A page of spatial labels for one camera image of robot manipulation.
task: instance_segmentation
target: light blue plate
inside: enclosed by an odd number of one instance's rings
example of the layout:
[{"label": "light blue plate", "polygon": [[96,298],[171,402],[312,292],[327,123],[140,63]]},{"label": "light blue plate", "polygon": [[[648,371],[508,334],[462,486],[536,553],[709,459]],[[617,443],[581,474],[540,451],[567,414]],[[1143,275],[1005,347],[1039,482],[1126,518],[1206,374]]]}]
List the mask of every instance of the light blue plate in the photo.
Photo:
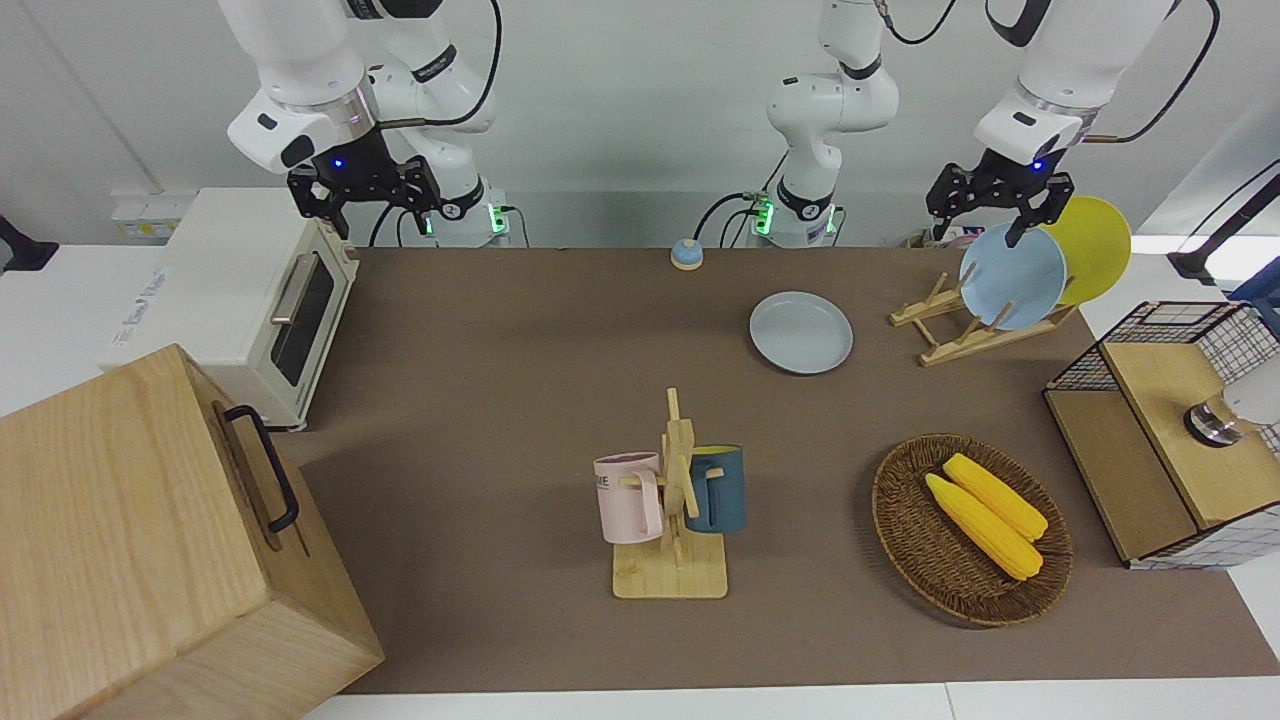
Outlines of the light blue plate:
[{"label": "light blue plate", "polygon": [[987,325],[1005,304],[1014,309],[997,329],[1028,328],[1053,311],[1066,287],[1066,259],[1053,236],[1032,228],[1016,247],[1005,245],[1010,223],[995,225],[978,236],[960,261],[960,277],[978,264],[969,282],[960,288],[964,305]]}]

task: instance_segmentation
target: yellow corn cob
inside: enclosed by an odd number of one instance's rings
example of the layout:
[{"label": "yellow corn cob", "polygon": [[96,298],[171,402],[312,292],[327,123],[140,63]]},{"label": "yellow corn cob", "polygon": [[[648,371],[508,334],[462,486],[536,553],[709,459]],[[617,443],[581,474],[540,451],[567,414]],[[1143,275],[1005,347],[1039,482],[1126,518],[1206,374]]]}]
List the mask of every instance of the yellow corn cob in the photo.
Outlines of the yellow corn cob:
[{"label": "yellow corn cob", "polygon": [[942,510],[974,543],[1009,573],[1015,580],[1025,580],[1039,573],[1044,559],[1032,543],[1018,534],[978,498],[963,487],[950,483],[933,473],[924,475],[933,498]]},{"label": "yellow corn cob", "polygon": [[1000,519],[1009,523],[1009,527],[1018,530],[1018,534],[1036,542],[1044,537],[1048,529],[1048,520],[1041,515],[1039,510],[1032,507],[1030,502],[1023,500],[1014,488],[1004,480],[992,475],[989,470],[974,462],[968,455],[956,452],[942,464],[942,469],[951,475],[951,479],[969,495],[977,497]]}]

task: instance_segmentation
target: yellow plate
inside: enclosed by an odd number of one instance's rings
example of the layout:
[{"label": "yellow plate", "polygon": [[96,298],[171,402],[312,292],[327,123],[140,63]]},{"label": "yellow plate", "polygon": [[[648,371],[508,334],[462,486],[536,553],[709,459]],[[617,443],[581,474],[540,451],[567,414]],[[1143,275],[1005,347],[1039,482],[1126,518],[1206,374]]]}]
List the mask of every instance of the yellow plate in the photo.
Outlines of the yellow plate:
[{"label": "yellow plate", "polygon": [[1076,195],[1068,201],[1062,217],[1043,228],[1066,258],[1070,281],[1059,300],[1062,305],[1079,305],[1111,290],[1129,266],[1133,250],[1129,223],[1106,200]]}]

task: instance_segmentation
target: box handle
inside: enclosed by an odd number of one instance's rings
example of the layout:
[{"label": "box handle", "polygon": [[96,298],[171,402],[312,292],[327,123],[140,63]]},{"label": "box handle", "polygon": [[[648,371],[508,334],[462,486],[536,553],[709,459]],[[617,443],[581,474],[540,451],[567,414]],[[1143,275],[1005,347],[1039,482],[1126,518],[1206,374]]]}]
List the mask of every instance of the box handle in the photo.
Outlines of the box handle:
[{"label": "box handle", "polygon": [[280,483],[280,495],[284,497],[284,514],[271,520],[266,524],[266,529],[275,534],[292,525],[298,519],[298,497],[293,495],[293,486],[289,484],[289,475],[285,474],[284,466],[280,465],[280,456],[275,454],[275,443],[271,442],[271,437],[266,434],[266,423],[262,421],[262,416],[257,414],[257,410],[248,405],[237,405],[230,410],[223,413],[223,418],[228,423],[233,423],[241,418],[248,418],[253,421],[253,429],[257,430],[257,437],[262,441],[262,450],[266,451],[266,459],[271,462],[271,470],[275,473],[276,482]]}]

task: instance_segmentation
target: brown tablecloth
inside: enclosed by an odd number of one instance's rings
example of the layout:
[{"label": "brown tablecloth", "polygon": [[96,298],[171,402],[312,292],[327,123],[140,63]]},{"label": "brown tablecloth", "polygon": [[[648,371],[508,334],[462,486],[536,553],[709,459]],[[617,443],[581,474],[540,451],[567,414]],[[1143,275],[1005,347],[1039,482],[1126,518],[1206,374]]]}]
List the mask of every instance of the brown tablecloth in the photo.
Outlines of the brown tablecloth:
[{"label": "brown tablecloth", "polygon": [[[922,338],[886,314],[959,258],[709,251],[681,273],[662,250],[366,252],[310,429],[279,438],[387,651],[349,692],[1280,673],[1226,574],[1116,560],[1039,395],[1089,345],[1083,322],[916,365]],[[783,290],[844,309],[847,363],[794,377],[759,356],[748,318]],[[591,460],[658,450],[668,386],[700,442],[745,446],[721,601],[609,591]],[[932,432],[1005,450],[1061,507],[1075,574],[1043,619],[959,628],[888,564],[870,482]]]}]

